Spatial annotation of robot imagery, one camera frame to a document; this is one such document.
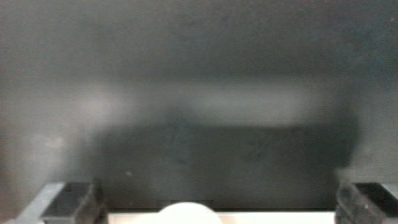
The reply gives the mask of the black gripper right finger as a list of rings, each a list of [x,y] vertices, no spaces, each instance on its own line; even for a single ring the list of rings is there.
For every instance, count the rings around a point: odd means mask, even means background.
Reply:
[[[398,224],[398,183],[345,182],[336,199],[336,224]]]

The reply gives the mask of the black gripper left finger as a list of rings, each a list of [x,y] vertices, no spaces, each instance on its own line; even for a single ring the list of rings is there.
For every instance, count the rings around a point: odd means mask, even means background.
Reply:
[[[15,224],[109,224],[100,182],[48,183],[15,219]]]

